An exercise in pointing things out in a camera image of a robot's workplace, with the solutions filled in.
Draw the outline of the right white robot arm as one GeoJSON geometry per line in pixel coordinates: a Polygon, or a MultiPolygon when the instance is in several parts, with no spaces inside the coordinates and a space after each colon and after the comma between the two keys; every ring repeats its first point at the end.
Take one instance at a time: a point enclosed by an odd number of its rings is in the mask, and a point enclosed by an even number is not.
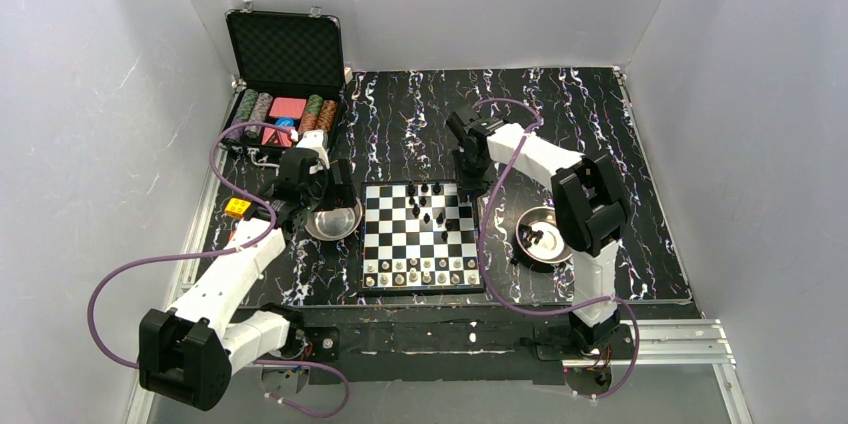
{"type": "Polygon", "coordinates": [[[460,106],[446,119],[459,145],[452,153],[458,193],[488,198],[479,221],[485,229],[511,171],[551,192],[556,228],[573,258],[573,301],[559,312],[568,317],[576,346],[600,349],[620,324],[615,263],[631,217],[620,173],[607,155],[593,159],[539,137],[543,119],[533,107],[527,109],[532,123],[521,125],[482,116],[482,105],[460,106]]]}

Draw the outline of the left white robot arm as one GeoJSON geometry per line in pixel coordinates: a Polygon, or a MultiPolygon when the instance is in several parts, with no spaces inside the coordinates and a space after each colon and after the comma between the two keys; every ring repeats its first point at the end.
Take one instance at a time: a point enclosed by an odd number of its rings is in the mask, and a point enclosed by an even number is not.
{"type": "Polygon", "coordinates": [[[141,388],[208,411],[238,371],[289,343],[298,313],[262,306],[232,318],[254,283],[286,249],[307,217],[357,204],[349,165],[332,161],[327,135],[307,131],[283,151],[275,180],[258,191],[236,189],[227,206],[238,219],[226,247],[166,310],[149,310],[139,325],[141,388]]]}

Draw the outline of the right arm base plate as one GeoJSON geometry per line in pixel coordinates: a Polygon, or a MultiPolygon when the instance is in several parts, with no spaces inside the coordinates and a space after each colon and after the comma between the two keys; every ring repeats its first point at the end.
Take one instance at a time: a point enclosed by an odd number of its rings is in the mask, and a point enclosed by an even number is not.
{"type": "Polygon", "coordinates": [[[604,363],[607,359],[628,360],[635,351],[630,327],[621,324],[606,337],[590,342],[567,324],[533,328],[529,346],[541,361],[577,360],[604,363]]]}

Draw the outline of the black and white chessboard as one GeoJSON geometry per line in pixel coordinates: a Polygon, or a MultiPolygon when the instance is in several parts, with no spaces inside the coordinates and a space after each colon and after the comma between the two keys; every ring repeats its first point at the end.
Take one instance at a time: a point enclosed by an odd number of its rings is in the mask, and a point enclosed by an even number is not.
{"type": "Polygon", "coordinates": [[[477,207],[453,180],[366,182],[361,290],[367,295],[481,293],[477,207]]]}

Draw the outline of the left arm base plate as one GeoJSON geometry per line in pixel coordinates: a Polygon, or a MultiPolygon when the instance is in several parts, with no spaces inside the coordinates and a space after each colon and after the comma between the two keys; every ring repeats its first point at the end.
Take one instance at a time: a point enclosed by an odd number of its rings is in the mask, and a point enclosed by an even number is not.
{"type": "Polygon", "coordinates": [[[296,328],[285,345],[259,357],[260,360],[335,362],[340,356],[341,332],[337,327],[296,328]]]}

